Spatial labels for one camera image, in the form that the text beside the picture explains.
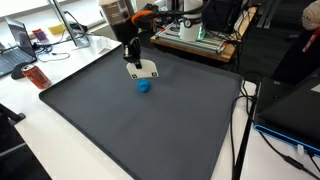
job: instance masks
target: floor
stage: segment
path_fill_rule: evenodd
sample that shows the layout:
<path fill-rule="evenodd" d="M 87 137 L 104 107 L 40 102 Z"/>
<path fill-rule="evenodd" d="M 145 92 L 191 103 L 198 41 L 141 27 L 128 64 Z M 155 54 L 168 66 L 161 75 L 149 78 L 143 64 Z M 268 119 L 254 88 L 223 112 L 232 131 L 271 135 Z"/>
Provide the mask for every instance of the floor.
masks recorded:
<path fill-rule="evenodd" d="M 292 41 L 286 41 L 285 38 L 291 34 L 298 34 L 301 32 L 302 27 L 299 19 L 303 8 L 306 7 L 308 3 L 308 1 L 303 0 L 283 0 L 269 30 L 256 28 L 255 24 L 251 25 L 244 37 L 244 46 L 239 67 L 240 73 L 255 71 L 266 77 L 272 75 L 284 53 L 292 43 Z M 155 48 L 149 40 L 152 35 L 151 32 L 142 32 L 139 35 L 143 47 Z M 200 63 L 216 67 L 228 66 L 228 64 L 213 60 L 205 60 Z M 0 132 L 4 132 L 6 127 L 7 126 L 0 126 Z M 1 143 L 7 142 L 18 144 L 22 142 L 21 137 L 16 134 L 14 128 L 10 127 L 6 130 L 10 131 L 8 134 L 17 139 L 11 142 L 1 141 Z M 6 160 L 0 160 L 0 172 L 0 179 L 4 180 L 50 179 L 28 147 L 22 149 Z"/>

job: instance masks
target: desk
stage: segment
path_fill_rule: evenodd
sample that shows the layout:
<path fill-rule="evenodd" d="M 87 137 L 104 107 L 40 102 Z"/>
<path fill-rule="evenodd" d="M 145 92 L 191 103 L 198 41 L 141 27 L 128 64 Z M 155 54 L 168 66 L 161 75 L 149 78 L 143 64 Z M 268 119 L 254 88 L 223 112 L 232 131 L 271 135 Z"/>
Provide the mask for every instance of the desk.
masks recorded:
<path fill-rule="evenodd" d="M 269 142 L 281 153 L 291 156 L 304 164 L 305 167 L 320 175 L 307 155 L 303 158 L 297 153 L 297 149 L 281 141 L 266 136 Z M 317 164 L 320 164 L 320 158 L 314 157 Z M 307 173 L 296 169 L 285 162 L 276 154 L 262 139 L 260 134 L 251 129 L 247 144 L 246 155 L 243 163 L 241 180 L 313 180 L 314 178 Z"/>
<path fill-rule="evenodd" d="M 119 44 L 112 41 L 113 48 Z M 97 55 L 90 47 L 71 51 L 70 55 L 65 61 L 37 62 L 36 65 L 53 83 L 57 83 L 95 61 L 103 53 Z M 74 126 L 40 101 L 38 95 L 41 90 L 28 79 L 14 81 L 6 76 L 0 79 L 0 88 L 1 103 L 27 116 L 15 128 L 52 179 L 132 179 Z M 246 88 L 249 94 L 255 91 L 252 83 L 246 83 Z M 238 101 L 233 117 L 237 156 L 247 122 L 244 99 Z M 228 133 L 211 179 L 231 179 L 231 158 Z"/>
<path fill-rule="evenodd" d="M 239 26 L 239 34 L 241 36 L 243 36 L 246 32 L 246 30 L 248 29 L 250 22 L 252 20 L 252 18 L 254 17 L 256 13 L 256 8 L 250 8 L 248 10 L 248 14 L 245 15 L 242 23 Z M 216 54 L 214 52 L 212 53 L 208 53 L 205 51 L 202 51 L 201 49 L 195 49 L 192 47 L 186 47 L 183 46 L 179 43 L 174 43 L 174 42 L 168 42 L 168 41 L 162 41 L 161 39 L 158 39 L 156 36 L 151 37 L 150 41 L 152 43 L 154 43 L 155 45 L 161 45 L 161 46 L 165 46 L 165 47 L 169 47 L 169 48 L 173 48 L 173 49 L 178 49 L 184 52 L 190 52 L 199 56 L 203 56 L 203 57 L 207 57 L 210 59 L 215 59 L 218 61 L 223 61 L 223 62 L 230 62 L 231 58 L 233 57 L 236 49 L 233 45 L 229 44 L 225 47 L 225 49 L 222 51 L 221 54 Z"/>

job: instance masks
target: gray mat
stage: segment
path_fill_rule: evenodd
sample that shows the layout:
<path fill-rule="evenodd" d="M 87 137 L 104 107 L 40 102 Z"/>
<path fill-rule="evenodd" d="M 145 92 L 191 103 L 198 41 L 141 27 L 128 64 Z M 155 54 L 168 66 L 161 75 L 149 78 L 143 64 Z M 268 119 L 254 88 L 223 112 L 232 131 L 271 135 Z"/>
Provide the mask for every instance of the gray mat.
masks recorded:
<path fill-rule="evenodd" d="M 145 94 L 126 71 L 120 47 L 40 99 L 135 179 L 210 179 L 240 76 L 154 50 L 141 56 L 160 75 L 149 79 Z"/>

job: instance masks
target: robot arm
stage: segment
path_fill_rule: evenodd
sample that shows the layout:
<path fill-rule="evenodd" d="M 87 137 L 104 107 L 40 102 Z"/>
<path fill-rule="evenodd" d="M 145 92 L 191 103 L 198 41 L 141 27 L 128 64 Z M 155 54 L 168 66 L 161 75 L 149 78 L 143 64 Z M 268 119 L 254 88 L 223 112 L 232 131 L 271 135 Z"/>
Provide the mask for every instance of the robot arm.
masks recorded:
<path fill-rule="evenodd" d="M 124 59 L 141 68 L 140 43 L 138 28 L 149 30 L 153 26 L 154 18 L 183 16 L 180 37 L 186 41 L 195 41 L 201 25 L 201 11 L 211 0 L 203 4 L 202 0 L 185 0 L 185 11 L 159 12 L 158 8 L 142 10 L 134 13 L 130 0 L 97 0 L 101 6 L 104 18 L 109 22 L 118 41 L 125 48 Z"/>

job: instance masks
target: cable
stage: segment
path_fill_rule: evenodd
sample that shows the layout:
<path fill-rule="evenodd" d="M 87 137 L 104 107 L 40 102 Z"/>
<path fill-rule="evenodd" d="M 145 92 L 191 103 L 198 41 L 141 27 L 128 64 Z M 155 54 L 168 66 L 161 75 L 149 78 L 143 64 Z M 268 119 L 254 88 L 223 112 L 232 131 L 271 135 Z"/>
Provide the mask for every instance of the cable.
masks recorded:
<path fill-rule="evenodd" d="M 240 69 L 240 56 L 242 54 L 242 48 L 243 48 L 243 42 L 242 41 L 238 41 L 238 40 L 226 40 L 224 43 L 227 44 L 232 44 L 235 48 L 236 51 L 236 58 L 235 58 L 235 65 L 233 66 L 233 72 L 236 72 L 238 74 L 240 74 L 239 69 Z"/>
<path fill-rule="evenodd" d="M 236 40 L 240 40 L 240 41 L 242 41 L 242 36 L 241 36 L 241 34 L 240 34 L 240 32 L 239 31 L 237 31 L 237 30 L 235 30 L 235 29 L 233 29 L 233 33 L 235 34 L 235 36 L 236 36 Z"/>
<path fill-rule="evenodd" d="M 40 50 L 36 52 L 36 54 L 40 53 L 49 53 L 52 51 L 52 46 L 51 45 L 38 45 Z"/>
<path fill-rule="evenodd" d="M 247 99 L 247 104 L 248 101 L 252 101 L 252 102 L 255 102 L 255 97 L 254 96 L 249 96 L 248 95 L 248 92 L 247 90 L 244 88 L 244 85 L 245 85 L 245 81 L 243 83 L 240 84 L 239 88 L 240 88 L 240 92 L 242 95 L 238 96 L 237 98 L 235 98 L 233 101 L 232 101 L 232 105 L 231 105 L 231 117 L 230 117 L 230 139 L 231 139 L 231 151 L 232 151 L 232 180 L 235 179 L 235 165 L 236 165 L 236 162 L 235 162 L 235 149 L 234 149 L 234 139 L 233 139 L 233 112 L 234 112 L 234 109 L 235 109 L 235 105 L 236 105 L 236 102 L 240 99 L 240 98 L 246 98 Z"/>
<path fill-rule="evenodd" d="M 311 171 L 313 174 L 317 174 L 318 172 L 314 171 L 314 169 L 312 167 L 310 167 L 310 163 L 308 163 L 308 161 L 306 161 L 306 159 L 304 158 L 304 147 L 302 145 L 299 145 L 299 144 L 297 145 L 297 152 L 299 154 L 298 161 L 301 162 L 301 164 L 304 164 L 306 169 Z"/>
<path fill-rule="evenodd" d="M 65 41 L 62 41 L 63 40 L 63 37 L 64 37 L 64 33 L 66 32 L 66 30 L 64 29 L 63 32 L 62 32 L 62 35 L 61 35 L 61 38 L 59 41 L 55 42 L 55 43 L 50 43 L 50 44 L 37 44 L 36 45 L 39 47 L 39 48 L 42 48 L 41 51 L 37 52 L 37 53 L 41 53 L 43 51 L 46 51 L 46 49 L 48 47 L 52 48 L 51 46 L 53 45 L 57 45 L 57 44 L 61 44 L 61 43 L 64 43 L 64 42 L 67 42 L 67 41 L 70 41 L 70 40 L 65 40 Z"/>
<path fill-rule="evenodd" d="M 247 92 L 247 90 L 246 90 L 246 88 L 245 88 L 245 83 L 246 83 L 246 81 L 243 81 L 243 83 L 242 83 L 242 88 L 241 88 L 241 89 L 244 90 L 244 93 L 243 93 L 242 91 L 241 91 L 241 93 L 242 93 L 244 96 L 248 97 L 248 92 Z M 247 111 L 247 114 L 250 114 L 250 110 L 249 110 L 249 98 L 246 98 L 246 111 Z"/>
<path fill-rule="evenodd" d="M 209 35 L 211 35 L 211 37 L 214 37 L 214 38 L 218 38 L 218 39 L 222 39 L 224 41 L 231 41 L 231 38 L 229 35 L 226 35 L 226 34 L 223 34 L 222 32 L 212 32 L 210 30 L 207 30 L 205 27 L 204 27 L 204 30 L 206 33 L 208 33 Z"/>
<path fill-rule="evenodd" d="M 320 173 L 319 166 L 318 166 L 317 163 L 314 161 L 313 156 L 312 156 L 311 154 L 309 154 L 309 157 L 310 157 L 310 160 L 312 161 L 312 163 L 314 164 L 314 166 L 317 168 L 317 170 L 318 170 L 319 173 Z"/>
<path fill-rule="evenodd" d="M 282 158 L 284 157 L 284 155 L 283 155 L 282 153 L 280 153 L 276 148 L 274 148 L 274 147 L 272 146 L 272 144 L 267 140 L 267 138 L 266 138 L 261 132 L 259 132 L 259 134 L 261 135 L 261 137 L 263 138 L 263 140 L 270 146 L 270 148 L 271 148 L 274 152 L 276 152 L 277 154 L 279 154 L 279 156 L 281 156 Z"/>
<path fill-rule="evenodd" d="M 68 59 L 70 57 L 70 54 L 69 53 L 51 53 L 51 55 L 53 56 L 56 56 L 56 55 L 66 55 L 65 57 L 62 57 L 62 58 L 57 58 L 57 59 L 48 59 L 48 60 L 43 60 L 40 58 L 39 56 L 40 54 L 37 54 L 37 58 L 39 61 L 41 62 L 50 62 L 50 61 L 61 61 L 61 60 L 65 60 L 65 59 Z"/>

